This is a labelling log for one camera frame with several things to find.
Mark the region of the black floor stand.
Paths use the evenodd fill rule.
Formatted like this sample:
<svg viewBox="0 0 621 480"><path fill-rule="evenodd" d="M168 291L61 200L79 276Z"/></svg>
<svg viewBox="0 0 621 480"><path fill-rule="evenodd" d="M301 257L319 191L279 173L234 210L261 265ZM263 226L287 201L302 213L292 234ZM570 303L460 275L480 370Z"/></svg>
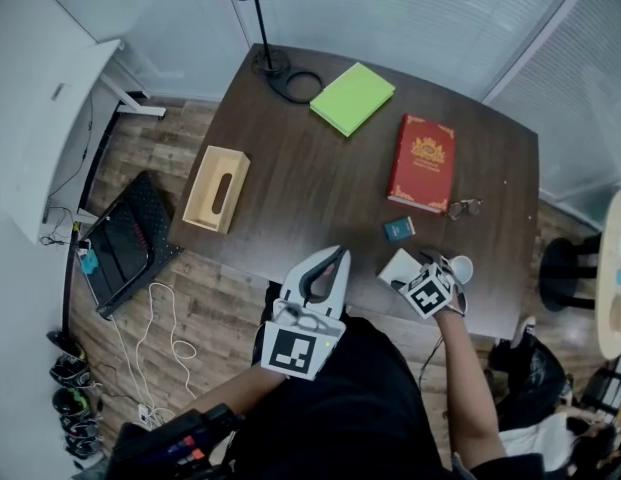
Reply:
<svg viewBox="0 0 621 480"><path fill-rule="evenodd" d="M40 239L40 242L44 246L51 245L67 245L68 255L64 274L63 284L63 297L62 297L62 314L61 314L61 327L52 329L46 333L47 339L58 348L61 347L60 342L66 339L70 339L69 328L69 316L70 316L70 299L72 289L72 277L73 277L73 265L74 257L79 241L80 224L73 222L71 225L70 235L66 238L60 237L55 231L46 235Z"/></svg>

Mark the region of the person's right forearm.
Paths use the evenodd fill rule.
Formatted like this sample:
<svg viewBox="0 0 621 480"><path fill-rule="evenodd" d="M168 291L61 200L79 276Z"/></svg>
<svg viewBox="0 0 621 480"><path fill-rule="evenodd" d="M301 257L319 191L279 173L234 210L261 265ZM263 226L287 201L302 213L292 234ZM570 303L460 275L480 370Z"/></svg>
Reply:
<svg viewBox="0 0 621 480"><path fill-rule="evenodd" d="M435 320L446 355L451 450L469 469L504 458L496 407L464 320L448 310Z"/></svg>

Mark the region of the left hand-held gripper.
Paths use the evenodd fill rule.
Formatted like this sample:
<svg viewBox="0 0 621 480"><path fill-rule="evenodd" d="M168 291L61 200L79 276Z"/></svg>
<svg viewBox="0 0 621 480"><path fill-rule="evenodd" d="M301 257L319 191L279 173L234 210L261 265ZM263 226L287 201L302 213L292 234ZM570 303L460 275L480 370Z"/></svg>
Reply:
<svg viewBox="0 0 621 480"><path fill-rule="evenodd" d="M311 254L286 275L280 297L293 304L326 304L320 314L326 332L265 323L260 366L264 369L313 381L346 331L341 318L351 268L350 251L336 245Z"/></svg>

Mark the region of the black glossy case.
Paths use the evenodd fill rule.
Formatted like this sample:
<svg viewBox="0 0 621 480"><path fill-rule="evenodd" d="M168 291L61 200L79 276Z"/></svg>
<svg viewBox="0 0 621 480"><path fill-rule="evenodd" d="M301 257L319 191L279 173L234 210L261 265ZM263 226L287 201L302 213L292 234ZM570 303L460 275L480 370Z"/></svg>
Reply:
<svg viewBox="0 0 621 480"><path fill-rule="evenodd" d="M93 249L99 267L84 276L97 310L111 306L150 264L150 246L130 204L116 202L84 238Z"/></svg>

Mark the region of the white sneaker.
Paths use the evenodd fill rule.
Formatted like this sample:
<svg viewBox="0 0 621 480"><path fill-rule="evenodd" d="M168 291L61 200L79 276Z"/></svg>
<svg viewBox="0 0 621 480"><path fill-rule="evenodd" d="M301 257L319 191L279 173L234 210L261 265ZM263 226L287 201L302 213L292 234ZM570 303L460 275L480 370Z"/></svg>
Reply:
<svg viewBox="0 0 621 480"><path fill-rule="evenodd" d="M536 318L534 316L525 318L515 332L515 335L510 342L510 348L516 349L525 346L531 338L535 337L535 328Z"/></svg>

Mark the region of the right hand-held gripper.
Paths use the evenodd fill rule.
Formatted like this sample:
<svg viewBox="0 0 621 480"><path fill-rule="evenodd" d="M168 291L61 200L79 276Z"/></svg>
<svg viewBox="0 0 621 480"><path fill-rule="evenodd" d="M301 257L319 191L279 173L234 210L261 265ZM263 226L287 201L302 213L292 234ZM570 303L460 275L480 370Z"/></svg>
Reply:
<svg viewBox="0 0 621 480"><path fill-rule="evenodd" d="M390 287L404 285L399 293L423 319L433 316L452 301L453 284L441 267L430 263L421 270L421 263L403 248L396 251L377 277Z"/></svg>

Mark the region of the white desk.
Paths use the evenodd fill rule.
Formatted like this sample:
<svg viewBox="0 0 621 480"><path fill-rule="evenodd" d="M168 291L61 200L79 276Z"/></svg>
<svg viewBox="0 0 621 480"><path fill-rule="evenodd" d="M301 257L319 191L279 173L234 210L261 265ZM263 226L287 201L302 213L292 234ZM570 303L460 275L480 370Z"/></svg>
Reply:
<svg viewBox="0 0 621 480"><path fill-rule="evenodd" d="M157 119L166 114L163 107L139 104L104 73L113 55L123 48L120 39L89 46L71 53L46 73L43 100L35 105L34 124L25 135L25 149L15 168L16 181L8 191L7 213L33 243L39 240L44 208L66 142L96 82L103 82L118 97L119 113ZM50 97L62 82L73 86L73 97L55 104Z"/></svg>

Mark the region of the eyeglasses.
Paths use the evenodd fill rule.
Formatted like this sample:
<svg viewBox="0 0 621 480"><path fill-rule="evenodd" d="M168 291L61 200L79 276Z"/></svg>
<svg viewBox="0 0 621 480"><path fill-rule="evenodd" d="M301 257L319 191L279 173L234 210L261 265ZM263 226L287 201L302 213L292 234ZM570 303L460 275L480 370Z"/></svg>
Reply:
<svg viewBox="0 0 621 480"><path fill-rule="evenodd" d="M480 213L483 200L480 198L462 199L452 202L445 216L451 220L458 220L464 216L476 216Z"/></svg>

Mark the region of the black perforated board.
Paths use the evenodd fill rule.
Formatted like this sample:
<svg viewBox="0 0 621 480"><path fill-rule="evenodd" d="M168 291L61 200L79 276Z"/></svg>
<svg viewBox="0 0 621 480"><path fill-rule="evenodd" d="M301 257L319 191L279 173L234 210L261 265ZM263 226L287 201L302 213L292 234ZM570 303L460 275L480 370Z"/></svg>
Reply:
<svg viewBox="0 0 621 480"><path fill-rule="evenodd" d="M150 246L149 267L123 292L111 306L97 314L109 320L118 308L130 300L139 290L148 286L183 249L169 240L172 224L171 214L165 198L159 193L151 174L143 171L121 192L115 201L101 215L97 222L106 215L116 202L126 201Z"/></svg>

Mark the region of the black sneaker with green trim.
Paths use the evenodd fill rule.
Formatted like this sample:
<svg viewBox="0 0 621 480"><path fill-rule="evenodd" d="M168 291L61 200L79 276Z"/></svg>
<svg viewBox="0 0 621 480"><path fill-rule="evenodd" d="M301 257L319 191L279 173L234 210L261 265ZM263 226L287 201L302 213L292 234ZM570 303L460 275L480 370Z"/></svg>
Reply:
<svg viewBox="0 0 621 480"><path fill-rule="evenodd" d="M52 396L52 406L63 417L80 418L92 414L90 399L76 388L57 389Z"/></svg>

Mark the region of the green notebook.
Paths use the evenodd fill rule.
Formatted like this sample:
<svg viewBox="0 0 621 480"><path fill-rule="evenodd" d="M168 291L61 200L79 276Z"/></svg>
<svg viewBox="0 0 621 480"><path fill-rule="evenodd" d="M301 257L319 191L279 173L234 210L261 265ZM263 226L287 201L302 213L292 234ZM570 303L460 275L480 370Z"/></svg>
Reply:
<svg viewBox="0 0 621 480"><path fill-rule="evenodd" d="M310 108L342 135L350 137L394 92L391 83L357 62L326 86L310 102Z"/></svg>

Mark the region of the small teal box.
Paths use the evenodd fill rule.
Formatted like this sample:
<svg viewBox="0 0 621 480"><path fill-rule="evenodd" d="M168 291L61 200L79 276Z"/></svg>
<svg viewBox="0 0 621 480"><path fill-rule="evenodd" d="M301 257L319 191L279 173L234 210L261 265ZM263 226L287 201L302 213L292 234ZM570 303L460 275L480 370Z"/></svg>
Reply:
<svg viewBox="0 0 621 480"><path fill-rule="evenodd" d="M408 239L416 233L410 216L386 223L384 225L384 232L387 240L390 242Z"/></svg>

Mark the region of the white paper cup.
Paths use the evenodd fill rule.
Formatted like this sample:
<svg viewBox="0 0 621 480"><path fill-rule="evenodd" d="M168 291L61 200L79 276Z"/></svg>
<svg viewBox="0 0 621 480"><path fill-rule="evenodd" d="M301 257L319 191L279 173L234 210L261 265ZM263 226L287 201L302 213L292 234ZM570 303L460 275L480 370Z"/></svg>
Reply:
<svg viewBox="0 0 621 480"><path fill-rule="evenodd" d="M465 255L457 255L449 260L450 268L462 285L466 285L473 277L474 265L471 259Z"/></svg>

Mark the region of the wooden tissue box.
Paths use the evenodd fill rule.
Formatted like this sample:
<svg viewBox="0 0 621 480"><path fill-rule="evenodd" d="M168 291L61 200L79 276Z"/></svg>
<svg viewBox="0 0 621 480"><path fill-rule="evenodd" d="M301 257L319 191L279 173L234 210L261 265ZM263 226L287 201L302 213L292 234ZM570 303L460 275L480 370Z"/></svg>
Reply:
<svg viewBox="0 0 621 480"><path fill-rule="evenodd" d="M194 179L182 220L227 234L250 160L243 152L208 146Z"/></svg>

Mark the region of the black metal rack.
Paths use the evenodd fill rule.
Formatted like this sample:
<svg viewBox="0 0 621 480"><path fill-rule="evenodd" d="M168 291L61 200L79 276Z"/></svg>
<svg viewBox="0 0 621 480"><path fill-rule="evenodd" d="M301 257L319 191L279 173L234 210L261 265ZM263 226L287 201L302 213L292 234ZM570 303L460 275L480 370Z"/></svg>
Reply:
<svg viewBox="0 0 621 480"><path fill-rule="evenodd" d="M621 355L607 361L588 380L578 397L579 406L599 414L606 421L615 419L621 411Z"/></svg>

